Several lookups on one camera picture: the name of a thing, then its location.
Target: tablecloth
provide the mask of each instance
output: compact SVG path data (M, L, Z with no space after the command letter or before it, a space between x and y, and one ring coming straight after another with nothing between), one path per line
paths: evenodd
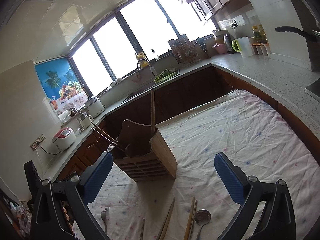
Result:
M216 153L224 152L246 175L263 182L284 179L292 197L297 239L302 239L320 214L320 167L284 119L255 95L236 90L157 125L177 159L176 180L136 183L115 164L93 203L92 214L104 229L101 211L110 205L107 228L112 240L136 240L141 219L144 239L155 240L173 197L175 206L166 240L182 240L191 206L212 215L201 240L218 238L239 208L214 169ZM260 203L244 236L259 220ZM192 239L199 226L195 224ZM76 222L75 236L84 239Z

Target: pink bowl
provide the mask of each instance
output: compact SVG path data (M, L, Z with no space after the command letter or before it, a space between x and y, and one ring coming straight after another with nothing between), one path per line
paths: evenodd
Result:
M219 53L219 54L225 54L228 52L227 50L227 47L225 44L218 44L218 45L214 45L212 46L213 48L216 49L216 51Z

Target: countertop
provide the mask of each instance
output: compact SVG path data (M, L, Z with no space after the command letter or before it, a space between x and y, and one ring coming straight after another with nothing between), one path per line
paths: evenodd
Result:
M319 72L311 72L301 67L269 59L265 56L243 58L240 53L223 54L202 60L193 66L180 69L180 74L153 87L157 90L169 83L188 76L204 68L214 66L236 76L273 97L292 113L294 113L320 139L320 102L304 92L306 86L320 78ZM108 106L97 116L95 124L100 124L106 115L150 93L150 89L127 100L121 98ZM93 125L85 129L71 147L52 159L51 165L43 179L54 181L64 166L74 155L79 146L91 134Z

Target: white appliance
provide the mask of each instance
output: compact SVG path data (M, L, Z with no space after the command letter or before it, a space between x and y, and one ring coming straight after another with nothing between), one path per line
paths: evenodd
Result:
M104 106L102 105L100 99L96 96L89 98L89 100L86 101L84 105L93 118L97 117L104 111Z
M67 127L57 132L53 136L51 142L59 150L64 151L65 149L68 149L75 140L76 140L76 135L74 131L70 127Z
M91 122L94 121L94 118L91 115L88 115L87 112L84 112L80 114L80 116L77 118L78 122L81 124L81 126L86 129L91 125Z

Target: palm tree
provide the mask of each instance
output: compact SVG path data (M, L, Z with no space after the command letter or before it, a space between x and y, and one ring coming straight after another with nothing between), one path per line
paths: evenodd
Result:
M60 87L58 83L61 82L61 78L59 78L58 73L56 71L51 71L49 70L48 72L46 72L46 75L49 77L49 79L47 79L46 83L48 84L49 87L51 88L56 88L56 87Z
M77 81L77 79L76 79L76 77L75 77L75 75L74 75L74 73L73 73L72 70L68 71L68 72L64 75L64 77L65 77L68 81Z

